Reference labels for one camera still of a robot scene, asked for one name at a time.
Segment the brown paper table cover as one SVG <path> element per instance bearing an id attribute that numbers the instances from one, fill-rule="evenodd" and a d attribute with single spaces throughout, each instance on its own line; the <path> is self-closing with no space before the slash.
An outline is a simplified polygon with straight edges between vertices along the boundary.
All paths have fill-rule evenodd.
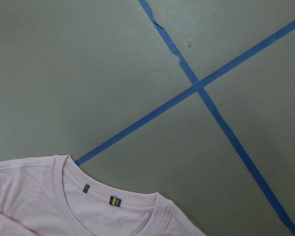
<path id="1" fill-rule="evenodd" d="M 0 160 L 78 159 L 191 87 L 140 0 L 0 0 Z M 295 0 L 147 0 L 198 79 Z M 295 30 L 205 87 L 295 224 Z M 198 93 L 81 165 L 160 192 L 209 236 L 293 236 Z"/>

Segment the pink Snoopy t-shirt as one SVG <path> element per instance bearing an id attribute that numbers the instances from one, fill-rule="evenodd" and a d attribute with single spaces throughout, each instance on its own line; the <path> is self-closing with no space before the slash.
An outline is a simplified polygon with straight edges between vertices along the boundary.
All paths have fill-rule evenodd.
<path id="1" fill-rule="evenodd" d="M 100 183 L 69 155 L 0 162 L 0 236 L 201 236 L 160 193 Z"/>

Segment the blue tape grid lines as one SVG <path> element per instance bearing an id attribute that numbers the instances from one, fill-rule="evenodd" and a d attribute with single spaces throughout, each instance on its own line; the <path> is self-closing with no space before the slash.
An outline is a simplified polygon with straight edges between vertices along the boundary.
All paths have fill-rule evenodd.
<path id="1" fill-rule="evenodd" d="M 142 117 L 135 123 L 131 124 L 129 127 L 125 128 L 124 130 L 120 131 L 113 137 L 109 138 L 93 150 L 89 151 L 82 157 L 78 158 L 75 163 L 80 166 L 87 161 L 94 158 L 99 153 L 103 152 L 107 148 L 111 147 L 115 143 L 119 142 L 129 134 L 133 133 L 134 131 L 138 130 L 142 126 L 146 125 L 151 120 L 155 119 L 156 117 L 160 116 L 164 112 L 171 109 L 173 106 L 177 105 L 178 103 L 182 102 L 186 98 L 190 97 L 191 95 L 198 93 L 201 97 L 202 101 L 204 102 L 205 106 L 231 143 L 232 147 L 240 157 L 241 161 L 245 165 L 248 172 L 251 174 L 252 178 L 256 182 L 256 184 L 259 186 L 259 188 L 262 190 L 264 196 L 266 197 L 267 201 L 271 205 L 271 207 L 276 212 L 278 218 L 281 220 L 281 222 L 287 227 L 287 229 L 291 232 L 292 235 L 295 236 L 295 224 L 286 212 L 286 210 L 283 208 L 282 204 L 278 200 L 278 198 L 275 196 L 274 192 L 270 188 L 269 184 L 266 182 L 265 178 L 262 176 L 261 172 L 258 170 L 257 166 L 245 150 L 245 148 L 242 146 L 241 142 L 233 132 L 233 130 L 229 127 L 229 125 L 225 122 L 223 117 L 221 116 L 220 112 L 217 109 L 217 106 L 214 104 L 213 100 L 209 96 L 208 92 L 206 91 L 205 87 L 211 84 L 212 82 L 216 81 L 238 65 L 242 64 L 243 62 L 247 61 L 257 53 L 264 50 L 266 47 L 272 45 L 273 43 L 277 42 L 279 39 L 283 38 L 287 34 L 291 33 L 293 30 L 295 30 L 295 19 L 270 35 L 269 37 L 265 38 L 252 48 L 248 49 L 244 53 L 240 54 L 233 60 L 229 61 L 225 65 L 221 66 L 208 76 L 204 77 L 203 79 L 198 79 L 192 68 L 187 63 L 186 59 L 178 49 L 178 47 L 175 45 L 167 31 L 159 25 L 153 15 L 152 8 L 148 4 L 147 1 L 141 0 L 140 5 L 142 9 L 144 10 L 145 14 L 148 16 L 149 20 L 157 30 L 158 34 L 170 50 L 170 52 L 177 56 L 179 59 L 179 65 L 182 68 L 183 72 L 191 82 L 191 87 L 184 90 L 182 93 L 178 94 L 177 96 L 173 97 L 166 103 L 162 104 L 160 107 L 156 108 L 146 116 Z"/>

